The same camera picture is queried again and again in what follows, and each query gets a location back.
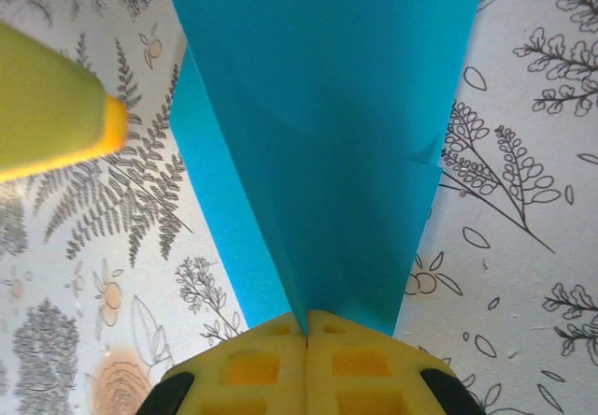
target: black rubber piece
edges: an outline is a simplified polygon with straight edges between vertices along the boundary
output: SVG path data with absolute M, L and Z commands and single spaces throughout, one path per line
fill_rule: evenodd
M 195 376 L 184 371 L 156 385 L 135 415 L 177 415 Z
M 461 381 L 435 368 L 423 370 L 421 377 L 447 415 L 486 415 Z

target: folded blue paper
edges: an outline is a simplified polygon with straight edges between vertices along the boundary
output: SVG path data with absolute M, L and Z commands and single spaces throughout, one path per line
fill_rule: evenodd
M 173 2 L 173 130 L 249 326 L 391 335 L 477 0 Z

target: yellow-green object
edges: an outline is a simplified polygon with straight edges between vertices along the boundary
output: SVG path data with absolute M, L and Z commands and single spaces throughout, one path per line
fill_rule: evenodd
M 119 150 L 126 108 L 98 78 L 0 22 L 0 182 Z
M 485 415 L 427 352 L 324 311 L 307 327 L 286 314 L 192 357 L 136 415 Z

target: floral wallpaper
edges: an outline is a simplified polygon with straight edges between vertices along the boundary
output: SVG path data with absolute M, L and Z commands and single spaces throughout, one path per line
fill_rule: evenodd
M 0 414 L 134 414 L 247 329 L 170 132 L 184 36 L 170 0 L 0 18 L 91 70 L 131 127 L 117 154 L 0 184 Z M 598 403 L 597 80 L 598 0 L 479 0 L 396 336 L 489 415 Z

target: wallpaper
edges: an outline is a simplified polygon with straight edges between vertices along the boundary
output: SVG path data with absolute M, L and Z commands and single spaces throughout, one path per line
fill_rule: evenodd
M 247 329 L 170 132 L 184 36 L 170 0 L 0 18 L 90 69 L 131 127 L 118 154 L 0 184 L 0 414 L 134 414 Z M 396 336 L 488 414 L 596 412 L 597 34 L 598 0 L 479 1 Z

